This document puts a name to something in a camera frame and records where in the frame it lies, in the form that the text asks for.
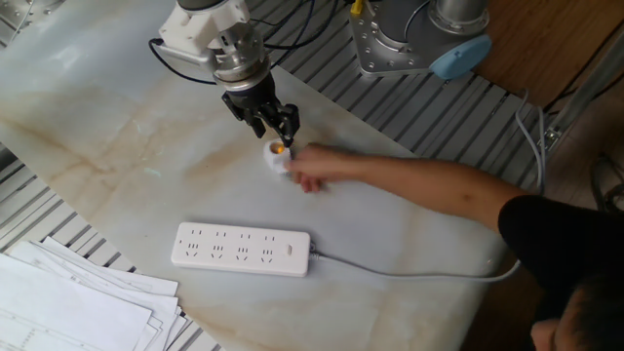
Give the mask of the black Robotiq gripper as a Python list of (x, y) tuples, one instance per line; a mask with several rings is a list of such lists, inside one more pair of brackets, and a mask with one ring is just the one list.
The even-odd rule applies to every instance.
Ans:
[(299, 109), (291, 103), (279, 103), (271, 73), (251, 88), (226, 91), (221, 99), (238, 121), (244, 121), (253, 129), (257, 138), (266, 133), (261, 120), (265, 118), (266, 124), (277, 133), (285, 147), (293, 145), (294, 136), (300, 128)]

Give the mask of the person's right hand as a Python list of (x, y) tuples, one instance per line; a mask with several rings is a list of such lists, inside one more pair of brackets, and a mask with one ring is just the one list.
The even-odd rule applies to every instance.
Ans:
[(306, 145), (286, 164), (305, 193), (320, 192), (327, 182), (357, 179), (363, 157), (317, 143)]

